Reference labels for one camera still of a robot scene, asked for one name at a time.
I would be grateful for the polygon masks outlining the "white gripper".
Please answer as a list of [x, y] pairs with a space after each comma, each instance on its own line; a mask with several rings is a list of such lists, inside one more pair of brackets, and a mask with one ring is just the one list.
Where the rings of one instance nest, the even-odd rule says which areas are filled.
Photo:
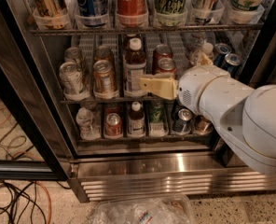
[[[213, 61], [201, 51], [192, 54], [192, 63], [195, 66], [213, 65]], [[179, 81], [175, 79], [174, 73], [142, 75], [139, 78], [139, 84], [143, 91], [160, 98], [174, 100], [178, 97]]]

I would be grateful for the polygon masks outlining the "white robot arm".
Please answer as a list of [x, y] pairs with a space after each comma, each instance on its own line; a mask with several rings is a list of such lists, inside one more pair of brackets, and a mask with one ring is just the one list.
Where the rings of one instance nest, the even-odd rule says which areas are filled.
[[251, 88], [210, 60], [178, 79], [170, 73], [142, 75], [139, 85], [204, 116], [247, 166], [276, 174], [276, 85]]

